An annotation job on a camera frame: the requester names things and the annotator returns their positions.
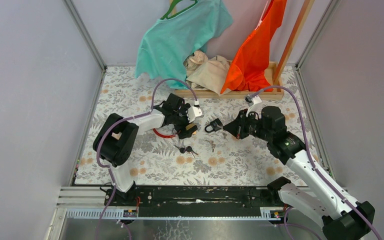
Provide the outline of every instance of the cable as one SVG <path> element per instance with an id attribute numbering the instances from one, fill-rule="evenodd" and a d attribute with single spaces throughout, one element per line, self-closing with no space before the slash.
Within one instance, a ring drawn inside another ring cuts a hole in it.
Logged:
<path id="1" fill-rule="evenodd" d="M 128 232 L 128 240 L 132 240 L 132 231 L 130 231 L 130 228 L 124 224 L 124 222 L 121 222 L 122 226 L 125 227 L 127 229 L 127 232 Z"/>
<path id="2" fill-rule="evenodd" d="M 122 122 L 125 122 L 125 121 L 129 121 L 129 120 L 133 120 L 133 119 L 138 119 L 138 118 L 142 118 L 142 117 L 145 117 L 145 116 L 148 116 L 152 113 L 152 110 L 154 109 L 154 97 L 155 97 L 155 93 L 157 91 L 157 88 L 164 82 L 166 81 L 169 81 L 169 80 L 173 80 L 173 81 L 177 81 L 179 83 L 182 83 L 183 85 L 185 85 L 193 94 L 193 96 L 195 97 L 195 102 L 199 102 L 198 101 L 198 98 L 197 98 L 197 95 L 195 94 L 194 90 L 189 86 L 187 85 L 184 81 L 181 81 L 179 79 L 176 79 L 176 78 L 167 78 L 167 79 L 164 79 L 162 81 L 160 81 L 154 88 L 153 90 L 153 93 L 152 93 L 152 102 L 151 102 L 151 110 L 149 112 L 145 112 L 145 113 L 141 113 L 141 114 L 138 114 L 138 115 L 135 115 L 135 116 L 130 116 L 130 117 L 126 117 L 126 118 L 123 118 L 123 119 L 120 119 L 116 122 L 114 122 L 106 131 L 105 133 L 103 134 L 102 138 L 100 139 L 99 143 L 98 143 L 98 146 L 96 148 L 96 163 L 98 164 L 98 166 L 100 166 L 101 168 L 105 168 L 105 169 L 108 169 L 108 172 L 109 172 L 109 177 L 111 178 L 111 182 L 113 183 L 113 190 L 112 190 L 112 193 L 111 193 L 111 197 L 108 199 L 108 202 L 106 203 L 105 207 L 103 208 L 101 214 L 99 215 L 99 220 L 98 220 L 98 223 L 96 225 L 96 231 L 95 231 L 95 240 L 98 240 L 98 234 L 99 234 L 99 226 L 101 224 L 101 220 L 102 220 L 102 217 L 104 216 L 104 213 L 105 211 L 107 210 L 108 206 L 110 205 L 111 201 L 113 200 L 113 197 L 114 195 L 116 194 L 116 189 L 117 189 L 117 184 L 116 184 L 116 179 L 114 178 L 114 174 L 113 174 L 113 171 L 111 171 L 111 168 L 110 168 L 110 165 L 104 165 L 101 163 L 100 161 L 100 157 L 101 157 L 101 149 L 102 149 L 102 145 L 104 143 L 104 140 L 108 137 L 108 135 L 111 133 L 111 131 L 117 127 L 119 124 L 121 124 Z"/>
<path id="3" fill-rule="evenodd" d="M 136 216 L 139 216 L 139 204 L 141 204 L 141 197 L 137 196 L 136 197 Z"/>
<path id="4" fill-rule="evenodd" d="M 176 82 L 179 82 L 183 85 L 185 85 L 193 94 L 193 97 L 195 98 L 195 101 L 197 102 L 198 101 L 198 97 L 197 97 L 197 94 L 194 92 L 194 90 L 188 85 L 186 84 L 184 81 L 182 80 L 179 80 L 179 79 L 176 79 L 176 78 L 167 78 L 167 79 L 164 79 L 162 81 L 160 81 L 156 86 L 155 88 L 153 89 L 153 92 L 152 92 L 152 101 L 151 101 L 151 111 L 154 109 L 154 98 L 155 98 L 155 93 L 157 91 L 157 88 L 164 82 L 167 82 L 167 81 L 176 81 Z"/>
<path id="5" fill-rule="evenodd" d="M 156 128 L 153 128 L 152 130 L 153 130 L 153 132 L 154 132 L 158 137 L 161 137 L 161 138 L 164 138 L 164 139 L 171 139 L 171 138 L 176 137 L 176 135 L 163 135 L 163 134 L 159 133 L 159 132 L 157 131 Z"/>
<path id="6" fill-rule="evenodd" d="M 297 97 L 295 97 L 294 93 L 291 90 L 289 90 L 288 88 L 284 87 L 284 86 L 273 85 L 273 86 L 265 87 L 265 88 L 255 92 L 255 93 L 251 94 L 251 98 L 254 98 L 258 94 L 260 94 L 260 93 L 262 93 L 262 92 L 264 92 L 266 90 L 269 90 L 269 89 L 283 89 L 283 90 L 285 90 L 286 92 L 288 92 L 292 96 L 293 101 L 295 102 L 295 105 L 296 105 L 296 107 L 298 109 L 299 120 L 301 121 L 302 135 L 304 137 L 305 150 L 306 150 L 306 153 L 307 153 L 307 156 L 308 156 L 308 160 L 309 160 L 311 166 L 314 168 L 314 170 L 317 173 L 317 175 L 329 186 L 329 188 L 332 189 L 332 191 L 334 191 L 335 194 L 339 198 L 341 198 L 341 200 L 344 203 L 346 203 L 355 213 L 357 213 L 357 215 L 367 224 L 367 226 L 373 231 L 374 235 L 376 235 L 377 239 L 378 240 L 382 240 L 381 235 L 376 230 L 376 228 L 369 222 L 369 220 L 353 204 L 351 204 L 351 202 L 348 201 L 348 199 L 344 195 L 342 195 L 342 193 L 339 192 L 339 190 L 336 189 L 336 187 L 333 186 L 332 183 L 330 183 L 325 178 L 325 176 L 323 176 L 322 172 L 320 172 L 319 168 L 317 168 L 316 164 L 312 161 L 312 156 L 311 156 L 310 147 L 309 147 L 309 141 L 307 140 L 306 126 L 304 124 L 303 114 L 301 112 L 300 105 L 298 104 Z"/>
<path id="7" fill-rule="evenodd" d="M 285 226 L 285 229 L 286 229 L 286 232 L 287 234 L 289 235 L 290 239 L 292 240 L 295 240 L 294 237 L 292 236 L 291 232 L 289 232 L 289 229 L 288 229 L 288 226 L 292 226 L 292 227 L 297 227 L 297 228 L 301 228 L 301 229 L 304 229 L 312 234 L 314 234 L 318 240 L 322 240 L 322 238 L 315 232 L 313 231 L 312 229 L 306 227 L 306 226 L 303 226 L 303 225 L 299 225 L 299 224 L 294 224 L 294 223 L 287 223 L 287 216 L 289 214 L 289 211 L 292 209 L 293 207 L 290 207 L 286 210 L 284 216 L 283 216 L 283 225 Z"/>

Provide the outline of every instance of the gray wall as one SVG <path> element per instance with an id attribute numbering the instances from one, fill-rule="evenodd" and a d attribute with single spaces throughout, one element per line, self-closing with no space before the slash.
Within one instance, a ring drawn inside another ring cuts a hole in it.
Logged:
<path id="1" fill-rule="evenodd" d="M 43 239 L 100 74 L 61 0 L 0 0 L 0 239 Z"/>
<path id="2" fill-rule="evenodd" d="M 341 1 L 302 75 L 336 178 L 384 239 L 384 1 Z"/>
<path id="3" fill-rule="evenodd" d="M 107 65 L 136 64 L 136 55 L 145 32 L 166 13 L 169 0 L 74 0 L 96 47 Z M 233 24 L 221 37 L 208 44 L 208 55 L 233 59 L 237 50 L 257 26 L 266 0 L 223 0 Z M 304 0 L 289 0 L 282 26 L 274 35 L 270 60 L 279 61 Z M 314 1 L 305 26 L 289 58 L 296 63 L 323 16 L 330 0 Z M 180 2 L 179 10 L 191 4 Z"/>

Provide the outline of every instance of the wooden stand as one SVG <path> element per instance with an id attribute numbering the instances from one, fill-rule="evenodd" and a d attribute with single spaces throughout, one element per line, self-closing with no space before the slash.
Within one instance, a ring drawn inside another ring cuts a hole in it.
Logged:
<path id="1" fill-rule="evenodd" d="M 267 79 L 270 85 L 273 85 L 273 76 L 277 69 L 277 63 L 271 61 L 268 64 L 268 68 L 264 71 L 265 79 Z M 282 79 L 279 78 L 278 85 L 283 86 Z M 231 91 L 224 95 L 219 96 L 217 93 L 210 90 L 194 90 L 196 96 L 199 99 L 243 99 L 245 95 L 254 93 L 253 91 Z M 192 92 L 187 90 L 175 90 L 174 94 L 182 98 L 193 98 Z M 260 93 L 260 98 L 264 100 L 281 100 L 284 97 L 283 89 L 273 89 L 273 91 L 267 91 Z"/>
<path id="2" fill-rule="evenodd" d="M 307 16 L 313 6 L 314 0 L 305 0 L 302 4 L 301 11 L 296 18 L 295 25 L 290 33 L 289 39 L 286 43 L 286 47 L 283 50 L 282 57 L 279 64 L 276 62 L 270 62 L 268 68 L 264 72 L 264 76 L 268 83 L 271 85 L 282 86 L 281 74 L 285 68 L 285 65 L 291 55 L 292 49 L 297 42 L 298 36 L 303 29 L 304 23 L 307 20 Z M 194 90 L 197 97 L 201 99 L 242 99 L 245 95 L 254 93 L 252 91 L 231 91 L 224 95 L 219 96 L 217 93 L 211 90 Z M 175 90 L 174 94 L 182 98 L 192 98 L 193 95 L 189 90 Z M 282 89 L 273 89 L 272 92 L 263 92 L 259 96 L 263 100 L 281 100 L 284 97 L 284 91 Z"/>

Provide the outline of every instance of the wooden pole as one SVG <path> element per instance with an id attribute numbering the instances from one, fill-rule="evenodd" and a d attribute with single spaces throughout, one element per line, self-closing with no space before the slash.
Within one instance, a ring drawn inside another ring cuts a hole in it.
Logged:
<path id="1" fill-rule="evenodd" d="M 173 0 L 168 0 L 168 5 L 171 6 L 173 3 Z M 171 15 L 175 15 L 178 11 L 176 10 L 176 6 L 174 6 L 173 10 L 171 10 Z"/>
<path id="2" fill-rule="evenodd" d="M 286 47 L 282 53 L 279 64 L 277 65 L 276 71 L 274 72 L 273 85 L 279 85 L 279 78 L 285 68 L 286 62 L 291 55 L 292 49 L 297 42 L 298 36 L 300 35 L 301 30 L 303 29 L 304 23 L 307 20 L 309 12 L 313 6 L 314 0 L 305 0 L 302 4 L 301 11 L 299 12 L 298 17 L 296 18 L 295 25 L 292 28 L 289 39 L 287 40 Z"/>

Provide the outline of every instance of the floral mat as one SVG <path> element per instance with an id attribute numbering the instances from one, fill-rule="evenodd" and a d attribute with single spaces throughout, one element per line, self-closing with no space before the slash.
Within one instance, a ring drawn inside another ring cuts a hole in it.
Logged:
<path id="1" fill-rule="evenodd" d="M 92 149 L 95 137 L 107 117 L 112 113 L 132 116 L 149 111 L 152 91 L 158 80 L 149 79 L 146 74 L 137 79 L 134 76 L 135 67 L 108 67 L 84 150 L 78 161 L 76 185 L 100 185 L 110 181 L 107 169 L 97 165 L 96 153 Z M 294 92 L 303 108 L 292 67 L 285 67 L 281 77 L 284 86 Z M 162 84 L 156 92 L 155 104 L 161 103 L 171 92 L 172 89 Z M 192 99 L 186 99 L 186 102 L 193 103 Z M 237 140 L 222 130 L 205 133 L 204 127 L 216 118 L 223 124 L 236 118 L 239 110 L 248 107 L 245 100 L 209 98 L 200 99 L 199 102 L 205 115 L 195 121 L 198 132 L 193 137 L 183 140 L 177 137 L 161 138 L 152 130 L 136 137 L 128 160 L 130 175 L 136 184 L 266 186 L 284 176 L 297 186 L 306 185 L 298 175 L 270 154 L 263 140 L 252 136 Z M 282 100 L 264 100 L 263 104 L 278 106 L 286 116 L 288 130 L 303 138 L 296 105 L 287 92 Z M 318 160 L 305 112 L 303 116 L 311 153 Z M 169 134 L 172 129 L 166 126 L 160 131 Z M 214 152 L 209 141 L 215 143 Z M 198 155 L 193 158 L 189 153 L 182 154 L 175 146 L 192 146 Z"/>

